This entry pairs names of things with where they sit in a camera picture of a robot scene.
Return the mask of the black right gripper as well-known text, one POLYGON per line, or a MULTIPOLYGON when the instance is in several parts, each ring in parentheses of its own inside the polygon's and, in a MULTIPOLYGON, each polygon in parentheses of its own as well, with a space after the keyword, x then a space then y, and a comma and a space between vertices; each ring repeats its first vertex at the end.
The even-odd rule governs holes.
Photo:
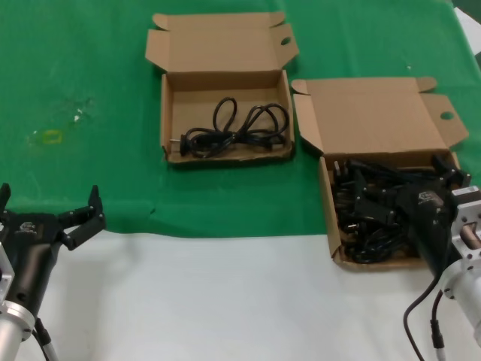
MULTIPOLYGON (((458 261, 452 243, 455 203, 452 191, 470 186, 471 176, 453 162, 433 155, 431 164, 443 186, 407 184, 395 197, 395 209, 407 227, 407 236, 431 273, 439 278, 446 268, 458 261)), ((364 220, 393 226, 396 213, 367 196, 368 184, 360 170, 354 171, 353 215, 364 220)))

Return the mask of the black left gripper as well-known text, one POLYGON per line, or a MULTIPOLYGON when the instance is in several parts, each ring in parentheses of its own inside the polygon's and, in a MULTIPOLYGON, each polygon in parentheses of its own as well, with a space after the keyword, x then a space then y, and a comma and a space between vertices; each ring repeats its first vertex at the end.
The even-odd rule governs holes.
POLYGON ((75 250, 106 228, 106 217, 97 185, 92 187, 86 207, 66 211, 57 217, 8 211, 10 197, 10 185, 3 183, 0 189, 1 243, 14 270, 6 299, 37 314, 59 248, 64 244, 69 250, 75 250))

